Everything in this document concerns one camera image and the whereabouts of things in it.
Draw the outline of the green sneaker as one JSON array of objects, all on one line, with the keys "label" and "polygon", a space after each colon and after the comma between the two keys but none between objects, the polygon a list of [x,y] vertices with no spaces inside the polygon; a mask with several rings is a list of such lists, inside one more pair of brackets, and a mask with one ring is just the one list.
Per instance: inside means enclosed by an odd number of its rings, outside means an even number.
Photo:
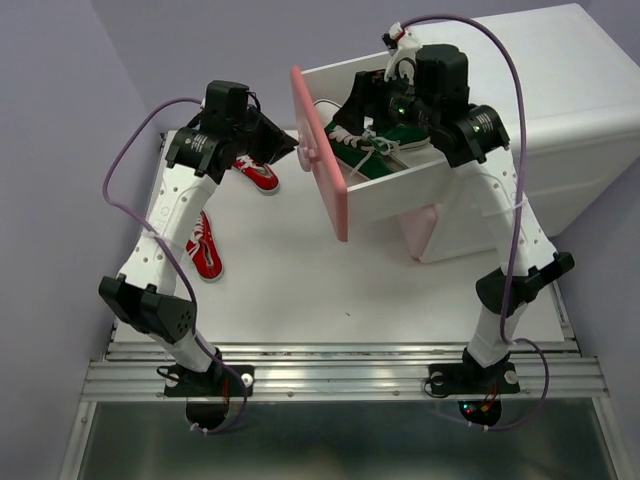
[{"label": "green sneaker", "polygon": [[350,175],[360,175],[365,179],[378,179],[402,170],[407,166],[384,144],[382,133],[376,133],[372,124],[361,134],[349,133],[334,121],[333,117],[341,105],[327,99],[314,103],[322,121],[324,132],[336,159],[350,170]]},{"label": "green sneaker", "polygon": [[392,127],[381,136],[392,152],[415,150],[429,143],[429,136],[424,130],[405,125]]}]

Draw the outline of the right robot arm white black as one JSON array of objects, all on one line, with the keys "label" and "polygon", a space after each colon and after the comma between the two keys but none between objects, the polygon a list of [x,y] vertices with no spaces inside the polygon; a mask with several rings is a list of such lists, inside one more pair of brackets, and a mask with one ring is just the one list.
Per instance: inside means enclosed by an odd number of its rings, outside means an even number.
[{"label": "right robot arm white black", "polygon": [[458,363],[428,369],[428,395],[516,393],[510,347],[527,306],[548,284],[570,271],[574,259],[543,232],[523,191],[510,138],[497,111],[470,102],[468,58],[448,44],[425,45],[408,58],[412,75],[359,71],[335,122],[360,134],[404,125],[424,131],[431,145],[472,195],[493,238],[500,265],[475,284],[481,311],[475,333]]}]

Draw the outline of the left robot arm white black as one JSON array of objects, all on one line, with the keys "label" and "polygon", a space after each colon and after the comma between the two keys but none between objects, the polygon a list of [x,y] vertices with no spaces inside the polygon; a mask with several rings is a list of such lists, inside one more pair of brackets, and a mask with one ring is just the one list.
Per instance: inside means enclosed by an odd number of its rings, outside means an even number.
[{"label": "left robot arm white black", "polygon": [[200,105],[196,120],[165,142],[159,190],[140,220],[134,250],[99,285],[100,297],[121,322],[175,359],[164,377],[184,396],[214,394],[233,374],[197,330],[195,297],[175,294],[176,282],[186,278],[180,262],[200,213],[239,157],[273,164],[298,144],[262,113],[244,84],[214,80]]}]

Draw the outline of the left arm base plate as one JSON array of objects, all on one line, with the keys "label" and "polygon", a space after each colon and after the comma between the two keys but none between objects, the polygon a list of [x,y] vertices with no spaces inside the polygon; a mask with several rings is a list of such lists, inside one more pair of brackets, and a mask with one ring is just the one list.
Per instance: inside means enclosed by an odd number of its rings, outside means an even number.
[{"label": "left arm base plate", "polygon": [[221,434],[235,427],[253,394],[253,365],[213,362],[206,372],[193,372],[174,364],[158,367],[156,373],[164,380],[163,396],[186,399],[189,428],[203,435]]}]

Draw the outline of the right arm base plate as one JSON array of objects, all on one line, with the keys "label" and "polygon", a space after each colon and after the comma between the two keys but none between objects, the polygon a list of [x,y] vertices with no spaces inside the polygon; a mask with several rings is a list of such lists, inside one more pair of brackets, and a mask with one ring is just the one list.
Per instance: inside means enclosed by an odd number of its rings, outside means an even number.
[{"label": "right arm base plate", "polygon": [[432,364],[422,388],[434,399],[457,397],[461,420],[484,430],[495,428],[501,419],[500,397],[521,391],[515,366],[510,362],[489,369],[470,363]]}]

